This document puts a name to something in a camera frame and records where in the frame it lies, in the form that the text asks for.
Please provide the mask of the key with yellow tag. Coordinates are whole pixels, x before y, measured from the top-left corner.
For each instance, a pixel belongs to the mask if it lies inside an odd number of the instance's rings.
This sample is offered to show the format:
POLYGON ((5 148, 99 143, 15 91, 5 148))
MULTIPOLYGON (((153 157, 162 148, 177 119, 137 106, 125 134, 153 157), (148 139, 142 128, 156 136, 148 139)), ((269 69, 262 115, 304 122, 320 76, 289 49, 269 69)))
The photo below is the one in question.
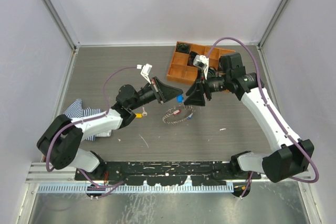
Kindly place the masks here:
POLYGON ((145 117, 147 115, 148 115, 148 113, 145 110, 145 107, 142 107, 142 112, 135 113, 136 118, 143 118, 143 117, 145 117))

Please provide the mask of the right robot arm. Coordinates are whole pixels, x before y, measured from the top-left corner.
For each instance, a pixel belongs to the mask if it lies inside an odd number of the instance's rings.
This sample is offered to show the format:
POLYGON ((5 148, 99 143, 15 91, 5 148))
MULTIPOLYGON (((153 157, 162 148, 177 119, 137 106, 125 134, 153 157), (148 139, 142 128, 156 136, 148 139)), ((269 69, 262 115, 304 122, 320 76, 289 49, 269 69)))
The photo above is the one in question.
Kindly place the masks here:
POLYGON ((273 183, 305 172, 310 166, 314 145, 302 140, 283 119, 268 96, 267 90, 257 73, 247 73, 241 55, 230 53, 219 58, 221 76, 209 76, 209 59, 196 55, 193 65, 197 77, 187 91, 185 105, 205 106, 214 92, 228 90, 252 113, 264 132, 271 154, 254 154, 245 151, 233 155, 230 172, 241 179, 248 172, 265 174, 273 183))

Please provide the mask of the silver key with blue tag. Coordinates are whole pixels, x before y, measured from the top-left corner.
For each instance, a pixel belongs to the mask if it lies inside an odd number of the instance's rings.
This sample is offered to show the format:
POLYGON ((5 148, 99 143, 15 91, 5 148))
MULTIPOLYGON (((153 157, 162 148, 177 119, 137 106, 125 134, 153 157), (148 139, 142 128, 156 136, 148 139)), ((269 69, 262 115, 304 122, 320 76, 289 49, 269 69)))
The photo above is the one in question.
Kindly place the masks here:
POLYGON ((178 95, 178 96, 176 97, 176 100, 177 100, 178 103, 182 103, 183 100, 184 100, 183 95, 182 95, 182 94, 178 95))

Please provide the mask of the large metal disc keyring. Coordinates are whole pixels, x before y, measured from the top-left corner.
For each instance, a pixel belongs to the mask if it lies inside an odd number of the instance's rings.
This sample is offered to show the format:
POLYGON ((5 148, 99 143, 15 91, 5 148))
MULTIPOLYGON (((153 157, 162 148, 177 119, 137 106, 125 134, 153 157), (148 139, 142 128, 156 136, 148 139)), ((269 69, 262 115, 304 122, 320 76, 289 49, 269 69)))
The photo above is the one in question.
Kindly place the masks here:
POLYGON ((177 125, 177 124, 187 121, 188 120, 187 117, 190 114, 194 114, 194 113, 195 113, 195 109, 193 106, 177 105, 166 111, 166 113, 162 116, 162 121, 168 125, 177 125), (181 113, 178 115, 173 115, 173 112, 178 109, 181 110, 181 113))

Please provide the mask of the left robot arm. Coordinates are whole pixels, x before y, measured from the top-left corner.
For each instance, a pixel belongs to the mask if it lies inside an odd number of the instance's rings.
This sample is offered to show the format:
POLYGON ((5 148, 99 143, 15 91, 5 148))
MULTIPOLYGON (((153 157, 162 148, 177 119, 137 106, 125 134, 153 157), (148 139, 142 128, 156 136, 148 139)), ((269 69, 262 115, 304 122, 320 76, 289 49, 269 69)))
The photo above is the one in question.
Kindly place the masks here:
POLYGON ((135 118, 135 109, 152 101, 166 103, 183 94, 183 90, 161 82, 153 77, 140 90, 123 85, 116 103, 108 110, 93 116, 71 119, 64 114, 57 116, 37 142, 37 148, 46 158, 46 170, 52 172, 66 167, 85 171, 93 180, 105 174, 103 159, 93 151, 80 149, 87 138, 128 126, 135 118))

